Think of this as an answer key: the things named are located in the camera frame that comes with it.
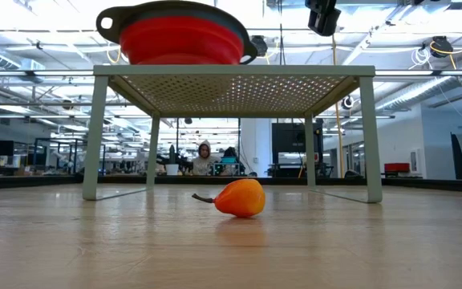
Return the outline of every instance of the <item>ceiling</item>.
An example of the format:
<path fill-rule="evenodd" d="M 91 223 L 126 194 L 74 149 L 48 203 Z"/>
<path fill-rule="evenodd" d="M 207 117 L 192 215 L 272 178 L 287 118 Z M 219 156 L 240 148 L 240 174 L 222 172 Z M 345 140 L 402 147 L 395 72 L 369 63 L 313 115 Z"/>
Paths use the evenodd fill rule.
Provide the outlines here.
<path fill-rule="evenodd" d="M 119 57 L 119 46 L 103 39 L 95 30 L 95 18 L 100 11 L 113 6 L 132 6 L 146 2 L 144 0 L 0 0 L 0 56 L 18 65 L 23 61 L 34 60 L 44 69 L 92 69 L 94 65 L 126 65 L 125 55 Z M 280 17 L 278 9 L 271 6 L 270 0 L 201 0 L 208 5 L 216 5 L 238 18 L 250 35 L 262 35 L 269 50 L 268 58 L 258 58 L 252 65 L 279 65 L 280 30 L 283 26 L 283 43 L 286 64 L 333 64 L 332 40 L 320 37 L 307 27 L 309 10 L 304 1 L 285 0 Z M 433 36 L 447 36 L 455 51 L 462 50 L 462 6 L 460 1 L 430 2 L 422 6 L 398 6 L 400 1 L 339 1 L 338 8 L 342 15 L 338 21 L 339 31 L 335 34 L 338 64 L 375 65 L 377 69 L 435 69 L 451 67 L 449 58 L 437 59 L 427 57 L 426 52 L 419 52 L 423 44 L 431 42 Z M 462 68 L 462 53 L 454 55 L 458 68 Z M 425 79 L 377 79 L 375 93 L 377 96 L 389 96 L 401 88 L 413 83 L 425 82 Z M 22 79 L 0 79 L 0 88 L 9 90 L 0 92 L 0 102 L 91 102 L 93 79 L 78 77 L 65 79 L 50 77 L 43 84 L 36 86 L 33 92 L 30 81 Z M 455 88 L 461 93 L 462 87 Z M 358 99 L 359 93 L 352 96 Z M 433 96 L 436 101 L 442 96 Z M 128 132 L 141 136 L 147 143 L 147 133 L 151 121 L 137 108 L 124 105 L 125 99 L 111 90 L 107 102 L 122 104 L 107 107 L 107 115 L 137 116 L 140 119 L 108 119 L 107 133 Z M 73 107 L 66 110 L 56 107 L 27 108 L 29 112 L 16 112 L 15 109 L 0 108 L 0 114 L 18 113 L 30 115 L 77 115 L 87 116 L 90 107 Z M 326 114 L 335 114 L 330 108 Z M 389 115 L 392 111 L 381 110 L 380 115 Z M 43 119 L 44 125 L 61 131 L 83 132 L 79 127 L 86 127 L 88 119 Z M 327 120 L 327 126 L 333 128 L 333 120 Z M 78 130 L 66 128 L 75 125 Z M 172 142 L 176 120 L 162 120 L 160 130 L 160 147 L 167 149 Z M 208 138 L 222 147 L 236 145 L 237 120 L 214 119 L 193 120 L 193 124 L 181 127 L 223 128 L 218 134 L 214 131 L 203 132 L 197 129 L 187 131 L 197 137 L 184 140 L 187 149 L 196 147 L 196 143 Z"/>

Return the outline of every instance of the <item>wood grain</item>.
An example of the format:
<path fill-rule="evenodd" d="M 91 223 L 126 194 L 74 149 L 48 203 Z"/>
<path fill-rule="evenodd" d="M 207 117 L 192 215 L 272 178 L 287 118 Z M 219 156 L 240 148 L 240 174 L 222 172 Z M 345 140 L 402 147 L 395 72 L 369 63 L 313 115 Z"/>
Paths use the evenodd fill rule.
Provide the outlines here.
<path fill-rule="evenodd" d="M 365 205 L 272 186 L 253 219 L 190 197 L 220 189 L 1 189 L 0 289 L 462 288 L 462 193 L 388 187 Z"/>

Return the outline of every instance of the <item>shelf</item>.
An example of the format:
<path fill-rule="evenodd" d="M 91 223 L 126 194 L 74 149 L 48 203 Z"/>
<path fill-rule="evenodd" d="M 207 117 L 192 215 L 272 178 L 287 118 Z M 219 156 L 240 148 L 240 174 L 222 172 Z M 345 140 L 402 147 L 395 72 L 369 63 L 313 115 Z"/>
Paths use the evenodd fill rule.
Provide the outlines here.
<path fill-rule="evenodd" d="M 317 115 L 373 77 L 374 67 L 97 66 L 109 86 L 160 117 Z"/>

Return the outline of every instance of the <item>hood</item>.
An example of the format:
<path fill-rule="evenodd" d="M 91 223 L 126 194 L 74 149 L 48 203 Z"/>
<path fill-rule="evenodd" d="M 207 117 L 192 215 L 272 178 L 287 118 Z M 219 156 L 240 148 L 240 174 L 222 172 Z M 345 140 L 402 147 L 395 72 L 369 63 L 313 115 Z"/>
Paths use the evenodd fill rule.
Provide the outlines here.
<path fill-rule="evenodd" d="M 209 155 L 208 155 L 208 157 L 211 156 L 211 155 L 212 155 L 212 146 L 209 145 L 209 141 L 205 140 L 205 141 L 201 142 L 201 144 L 199 144 L 199 150 L 198 150 L 198 152 L 199 152 L 199 157 L 201 156 L 201 146 L 202 146 L 202 145 L 208 146 L 208 150 L 209 150 Z"/>

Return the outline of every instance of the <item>white metal table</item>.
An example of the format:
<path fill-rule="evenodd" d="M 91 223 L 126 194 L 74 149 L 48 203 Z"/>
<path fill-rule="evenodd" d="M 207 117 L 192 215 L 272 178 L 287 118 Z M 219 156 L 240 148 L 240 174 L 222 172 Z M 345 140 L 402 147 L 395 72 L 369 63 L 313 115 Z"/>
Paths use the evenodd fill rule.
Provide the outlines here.
<path fill-rule="evenodd" d="M 109 86 L 152 116 L 149 159 L 156 159 L 161 117 L 305 118 L 314 116 L 360 87 L 367 159 L 367 197 L 339 195 L 364 202 L 382 200 L 375 120 L 374 67 L 366 66 L 96 66 L 83 198 L 98 200 L 96 186 L 103 115 Z M 306 135 L 313 126 L 306 126 Z M 306 138 L 308 186 L 315 188 L 312 137 Z M 148 166 L 153 189 L 155 166 Z"/>

